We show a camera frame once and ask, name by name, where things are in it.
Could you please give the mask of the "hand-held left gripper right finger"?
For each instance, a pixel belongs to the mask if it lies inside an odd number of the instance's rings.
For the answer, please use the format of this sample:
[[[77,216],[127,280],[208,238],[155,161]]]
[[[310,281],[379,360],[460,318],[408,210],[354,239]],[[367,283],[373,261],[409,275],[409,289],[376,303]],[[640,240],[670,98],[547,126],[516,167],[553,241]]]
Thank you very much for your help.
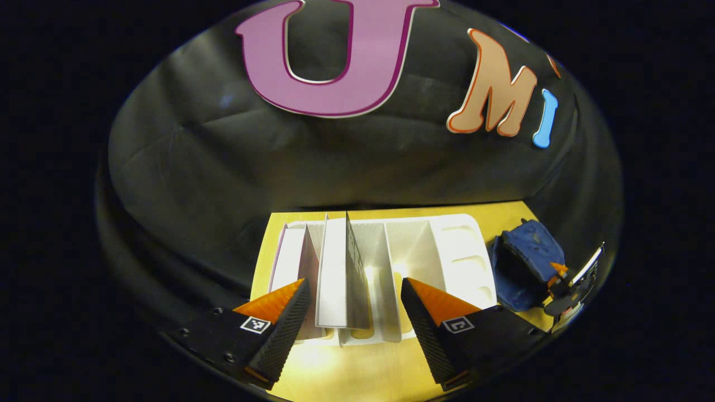
[[[501,305],[481,309],[411,277],[402,280],[401,300],[431,375],[444,391],[493,379],[546,337]]]

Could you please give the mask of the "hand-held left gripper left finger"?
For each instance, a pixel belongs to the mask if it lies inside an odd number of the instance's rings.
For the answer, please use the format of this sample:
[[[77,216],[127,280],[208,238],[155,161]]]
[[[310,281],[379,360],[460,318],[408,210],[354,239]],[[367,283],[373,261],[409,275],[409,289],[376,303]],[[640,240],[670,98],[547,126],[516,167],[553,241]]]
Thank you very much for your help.
[[[301,278],[237,308],[212,308],[169,331],[168,337],[213,369],[271,390],[311,300],[311,283]]]

